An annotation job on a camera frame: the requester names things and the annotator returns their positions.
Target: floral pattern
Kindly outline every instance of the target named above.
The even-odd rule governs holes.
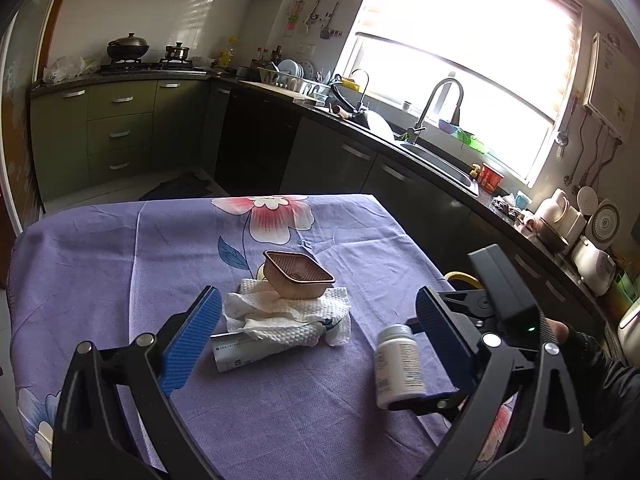
[[[27,388],[18,390],[18,412],[22,419],[27,442],[36,462],[49,475],[51,475],[53,427],[59,401],[60,392],[57,395],[47,395],[43,404]]]
[[[247,224],[249,234],[256,242],[284,245],[291,238],[291,229],[296,231],[308,231],[314,224],[311,208],[302,202],[305,195],[269,195],[269,196],[244,196],[214,198],[211,203],[222,211],[242,216],[247,215],[242,228],[242,252],[227,244],[222,236],[218,238],[218,254],[220,259],[236,269],[248,270],[251,277],[249,263],[246,259],[244,248],[244,232]]]
[[[498,449],[498,446],[502,442],[504,438],[504,434],[507,431],[509,421],[511,420],[511,413],[513,413],[511,404],[513,403],[514,398],[515,398],[514,396],[509,397],[509,399],[505,400],[502,403],[502,405],[500,406],[500,409],[498,409],[498,414],[495,416],[494,425],[492,426],[491,431],[489,432],[489,436],[487,437],[487,440],[484,443],[484,447],[482,448],[482,451],[478,455],[478,460],[476,461],[476,465],[478,463],[488,462],[494,457],[495,452]],[[460,407],[462,407],[464,403],[465,401],[463,401],[460,404]],[[444,417],[443,417],[443,420],[446,427],[450,428],[451,423]]]
[[[256,242],[284,245],[289,229],[308,231],[315,219],[305,195],[214,198],[211,203],[232,215],[249,213],[249,233]]]

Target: gas stove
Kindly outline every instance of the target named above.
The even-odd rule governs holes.
[[[100,72],[105,73],[135,73],[135,72],[171,72],[179,74],[204,74],[206,70],[193,66],[191,60],[161,59],[157,63],[143,63],[139,59],[126,61],[111,61],[102,65]]]

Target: stainless steel sink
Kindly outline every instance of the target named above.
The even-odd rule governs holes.
[[[439,156],[425,150],[417,144],[411,144],[405,140],[396,140],[396,145],[403,150],[413,153],[437,174],[440,174],[444,178],[452,181],[452,183],[467,190],[469,193],[478,196],[478,183],[475,180],[471,180],[466,173],[463,173],[455,166],[452,166],[446,160],[443,160]]]

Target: window blind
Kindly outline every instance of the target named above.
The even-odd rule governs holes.
[[[577,23],[577,10],[560,0],[364,0],[354,32],[453,60],[556,118]]]

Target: blue gripper pad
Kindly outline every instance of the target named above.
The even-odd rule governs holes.
[[[432,299],[426,287],[415,297],[415,315],[420,321],[451,383],[460,390],[472,392],[478,386],[474,367],[474,354],[452,325],[443,308]]]
[[[162,354],[160,389],[166,396],[185,385],[222,313],[216,288],[200,300]]]

